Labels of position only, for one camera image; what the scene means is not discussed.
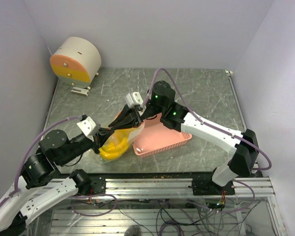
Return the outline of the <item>clear zip bag red zipper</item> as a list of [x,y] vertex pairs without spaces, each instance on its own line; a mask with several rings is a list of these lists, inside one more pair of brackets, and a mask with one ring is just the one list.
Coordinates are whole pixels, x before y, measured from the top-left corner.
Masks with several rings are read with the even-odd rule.
[[116,130],[99,149],[100,157],[108,162],[120,158],[132,146],[144,127],[145,122],[136,128]]

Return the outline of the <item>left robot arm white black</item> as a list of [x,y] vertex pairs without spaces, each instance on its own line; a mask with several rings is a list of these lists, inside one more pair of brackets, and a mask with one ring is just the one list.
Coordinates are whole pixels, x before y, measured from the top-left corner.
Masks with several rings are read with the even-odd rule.
[[0,201],[0,236],[19,236],[35,218],[57,203],[71,196],[89,194],[93,189],[89,175],[76,169],[60,184],[34,197],[51,180],[59,177],[59,166],[81,157],[89,149],[99,153],[113,131],[100,128],[93,136],[83,133],[68,139],[62,130],[53,130],[39,142],[36,154],[21,168],[17,183]]

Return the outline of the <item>yellow toy banana bunch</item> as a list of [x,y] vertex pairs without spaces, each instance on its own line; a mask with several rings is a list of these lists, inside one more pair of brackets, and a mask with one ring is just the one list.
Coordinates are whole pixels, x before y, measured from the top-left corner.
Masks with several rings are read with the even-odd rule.
[[100,149],[100,156],[106,161],[120,158],[129,148],[128,137],[113,134]]

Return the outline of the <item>pink plastic basket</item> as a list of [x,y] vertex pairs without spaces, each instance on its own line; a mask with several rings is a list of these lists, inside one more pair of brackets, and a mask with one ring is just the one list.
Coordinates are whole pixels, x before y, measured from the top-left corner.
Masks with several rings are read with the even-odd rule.
[[161,114],[145,121],[145,127],[133,142],[133,150],[139,157],[157,154],[186,144],[191,134],[168,129],[160,122]]

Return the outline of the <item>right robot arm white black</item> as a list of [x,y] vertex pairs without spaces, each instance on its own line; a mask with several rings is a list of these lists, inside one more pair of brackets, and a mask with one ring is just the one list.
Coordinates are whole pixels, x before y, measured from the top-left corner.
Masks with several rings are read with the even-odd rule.
[[113,131],[135,128],[147,118],[160,114],[160,122],[168,129],[197,136],[222,148],[231,158],[211,173],[207,189],[214,195],[219,194],[234,178],[251,175],[259,154],[254,131],[229,129],[200,117],[186,106],[175,102],[176,92],[165,81],[156,82],[149,92],[151,96],[142,114],[139,113],[142,99],[136,93],[128,94],[127,104],[109,124],[109,128]]

